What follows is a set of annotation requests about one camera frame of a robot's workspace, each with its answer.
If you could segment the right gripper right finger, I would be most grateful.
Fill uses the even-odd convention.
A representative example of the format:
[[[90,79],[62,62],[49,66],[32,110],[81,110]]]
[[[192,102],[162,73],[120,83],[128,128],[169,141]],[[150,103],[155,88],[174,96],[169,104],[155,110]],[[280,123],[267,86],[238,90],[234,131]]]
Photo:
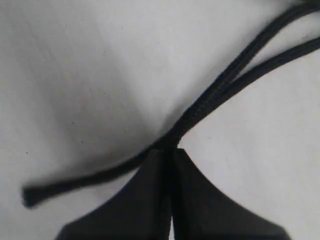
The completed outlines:
[[[288,240],[279,225],[216,188],[183,149],[172,153],[171,204],[176,240]]]

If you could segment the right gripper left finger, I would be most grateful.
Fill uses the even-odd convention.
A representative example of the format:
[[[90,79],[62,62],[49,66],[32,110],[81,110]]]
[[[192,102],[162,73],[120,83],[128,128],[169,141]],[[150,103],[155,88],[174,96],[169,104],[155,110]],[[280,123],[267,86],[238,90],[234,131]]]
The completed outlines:
[[[132,179],[111,199],[65,225],[58,240],[167,240],[171,203],[164,153],[151,151]]]

